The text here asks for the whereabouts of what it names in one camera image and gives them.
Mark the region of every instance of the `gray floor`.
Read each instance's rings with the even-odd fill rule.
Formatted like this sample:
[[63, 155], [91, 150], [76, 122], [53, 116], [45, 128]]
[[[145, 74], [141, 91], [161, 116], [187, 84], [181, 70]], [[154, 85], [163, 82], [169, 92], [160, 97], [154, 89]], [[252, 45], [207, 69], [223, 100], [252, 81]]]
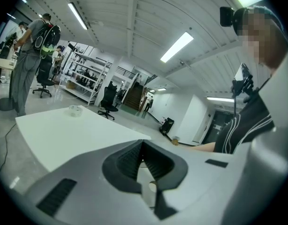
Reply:
[[[33, 89], [38, 88], [36, 78], [31, 86], [31, 90], [26, 103], [26, 113], [38, 113], [53, 109], [65, 108], [70, 105], [83, 105], [87, 103], [81, 99], [75, 98], [70, 93], [58, 89], [58, 86], [50, 87], [52, 98], [48, 95], [39, 97], [39, 92], [32, 94]], [[0, 97], [8, 96], [8, 84], [0, 86]], [[98, 107], [90, 105], [88, 109], [97, 112]], [[121, 124], [127, 128], [133, 129], [140, 133], [149, 135], [152, 139], [173, 146], [170, 141], [165, 138], [159, 131], [158, 122], [149, 114], [136, 112], [124, 105], [118, 107], [119, 111], [114, 112], [116, 118], [114, 122]], [[8, 112], [0, 111], [0, 166], [4, 161], [6, 154], [6, 133], [15, 124], [16, 113], [14, 110]], [[8, 155], [6, 163], [0, 173], [1, 181], [8, 187], [11, 187], [21, 194], [27, 190], [36, 180], [47, 174], [45, 168], [34, 158], [28, 145], [23, 139], [17, 126], [11, 130], [7, 136], [8, 140]]]

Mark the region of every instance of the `white table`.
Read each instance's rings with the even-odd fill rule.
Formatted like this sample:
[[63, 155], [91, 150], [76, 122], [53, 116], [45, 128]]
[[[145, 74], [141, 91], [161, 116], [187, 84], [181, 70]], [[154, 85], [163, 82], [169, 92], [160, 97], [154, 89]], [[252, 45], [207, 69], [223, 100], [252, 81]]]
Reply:
[[0, 98], [0, 110], [2, 111], [9, 111], [13, 109], [13, 103], [12, 103], [12, 80], [13, 80], [13, 70], [14, 65], [12, 65], [13, 61], [0, 58], [0, 76], [1, 76], [1, 70], [9, 70], [12, 71], [11, 73], [11, 80], [9, 83], [9, 92], [8, 97]]
[[151, 139], [80, 107], [83, 113], [78, 118], [68, 115], [68, 108], [16, 118], [32, 153], [48, 171], [85, 152], [138, 139]]

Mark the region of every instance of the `staircase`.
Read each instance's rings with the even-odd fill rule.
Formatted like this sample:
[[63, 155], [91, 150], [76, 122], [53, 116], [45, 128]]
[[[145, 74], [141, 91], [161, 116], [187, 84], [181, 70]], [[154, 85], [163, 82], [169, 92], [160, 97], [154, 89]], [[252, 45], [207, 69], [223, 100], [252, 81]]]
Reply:
[[143, 91], [143, 86], [141, 85], [138, 85], [137, 87], [132, 88], [132, 90], [130, 90], [128, 94], [126, 95], [126, 98], [123, 104], [139, 111], [142, 91]]

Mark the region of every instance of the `black cable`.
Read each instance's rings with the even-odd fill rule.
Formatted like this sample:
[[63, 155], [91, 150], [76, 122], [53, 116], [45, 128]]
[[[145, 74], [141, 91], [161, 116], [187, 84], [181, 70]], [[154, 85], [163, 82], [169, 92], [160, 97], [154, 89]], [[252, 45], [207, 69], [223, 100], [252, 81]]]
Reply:
[[236, 116], [236, 97], [234, 97], [234, 117]]
[[8, 133], [5, 135], [5, 143], [6, 143], [6, 148], [7, 148], [7, 152], [6, 152], [6, 154], [5, 154], [5, 157], [4, 157], [4, 162], [3, 162], [3, 164], [1, 165], [1, 167], [0, 167], [0, 172], [1, 172], [1, 170], [2, 170], [2, 168], [3, 168], [3, 166], [4, 166], [4, 164], [5, 164], [5, 162], [6, 162], [6, 160], [7, 160], [7, 155], [8, 155], [8, 140], [7, 140], [7, 135], [9, 134], [9, 132], [13, 129], [13, 127], [16, 125], [16, 123], [11, 127], [11, 129], [8, 131]]

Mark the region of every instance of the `gray pants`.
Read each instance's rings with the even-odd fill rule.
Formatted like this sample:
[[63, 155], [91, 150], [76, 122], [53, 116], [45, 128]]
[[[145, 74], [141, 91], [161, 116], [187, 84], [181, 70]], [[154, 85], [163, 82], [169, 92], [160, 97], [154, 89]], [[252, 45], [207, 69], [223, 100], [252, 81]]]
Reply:
[[41, 57], [39, 55], [30, 55], [25, 52], [21, 52], [18, 58], [12, 84], [13, 100], [18, 116], [26, 115], [25, 103], [40, 61]]

